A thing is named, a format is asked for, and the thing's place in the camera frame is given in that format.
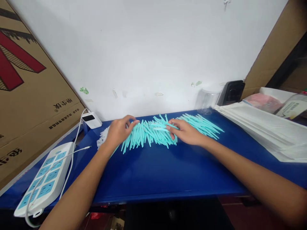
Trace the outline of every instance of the red graphic on cardboard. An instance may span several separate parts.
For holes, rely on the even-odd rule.
[[[0,31],[0,89],[2,90],[11,91],[24,83],[12,64],[34,73],[40,73],[46,69],[39,61]]]

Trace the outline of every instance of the white cable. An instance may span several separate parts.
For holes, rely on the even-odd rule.
[[[81,114],[80,122],[79,122],[79,127],[78,127],[78,131],[77,131],[77,135],[76,135],[76,138],[75,138],[75,141],[74,141],[74,145],[73,145],[74,147],[75,147],[75,145],[76,145],[77,137],[78,137],[78,134],[79,134],[79,131],[80,131],[80,126],[81,126],[81,121],[82,121],[82,115],[83,115],[83,113],[84,113],[85,110],[87,110],[87,108],[85,108],[85,109],[83,110],[82,114]],[[64,185],[63,185],[63,188],[62,188],[62,191],[61,191],[61,194],[60,194],[60,198],[59,198],[59,199],[61,199],[62,196],[63,196],[63,192],[64,192],[64,189],[65,189],[66,183],[67,183],[68,178],[69,178],[69,176],[70,176],[70,172],[71,172],[71,170],[72,170],[72,168],[73,168],[73,163],[74,163],[74,155],[72,155],[72,157],[71,157],[70,168],[69,168],[68,175],[67,175],[67,177],[66,177],[66,180],[65,180],[65,183],[64,183]]]
[[[79,150],[77,150],[77,151],[74,151],[74,152],[68,154],[67,156],[65,156],[65,157],[63,157],[63,158],[61,158],[61,159],[59,159],[58,161],[55,161],[55,162],[54,162],[54,165],[55,165],[56,163],[60,162],[61,160],[65,159],[66,157],[68,157],[68,156],[74,154],[75,152],[79,152],[79,151],[81,151],[81,150],[89,149],[90,147],[91,147],[91,146],[88,146],[88,147],[79,149]],[[39,182],[35,185],[35,187],[34,187],[32,193],[31,193],[31,196],[29,197],[28,203],[27,203],[25,219],[26,219],[26,223],[27,223],[30,227],[32,227],[32,228],[37,228],[37,227],[39,227],[40,225],[34,225],[34,224],[32,224],[31,221],[30,221],[30,219],[29,219],[28,212],[29,212],[30,201],[31,201],[31,199],[32,199],[32,196],[33,196],[34,191],[36,190],[37,186],[39,185],[39,183],[42,181],[42,179],[47,175],[47,173],[48,173],[51,169],[52,169],[52,167],[50,167],[50,169],[44,174],[44,176],[42,176],[42,178],[39,180]]]

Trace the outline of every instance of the plastic bag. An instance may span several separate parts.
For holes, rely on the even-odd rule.
[[[272,114],[283,105],[276,98],[262,93],[250,95],[247,98],[243,99],[243,101],[255,108]]]

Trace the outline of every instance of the white wall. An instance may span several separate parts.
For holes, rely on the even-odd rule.
[[[192,110],[202,87],[244,79],[286,2],[10,0],[103,120]]]

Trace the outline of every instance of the white power strip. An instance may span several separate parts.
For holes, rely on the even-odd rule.
[[[37,183],[39,184],[30,200],[28,216],[33,215],[34,218],[38,217],[42,214],[44,209],[60,195],[72,155],[68,157],[65,156],[71,154],[74,149],[75,144],[73,142],[68,142],[50,151],[33,182],[17,206],[14,216],[26,216],[27,204]]]

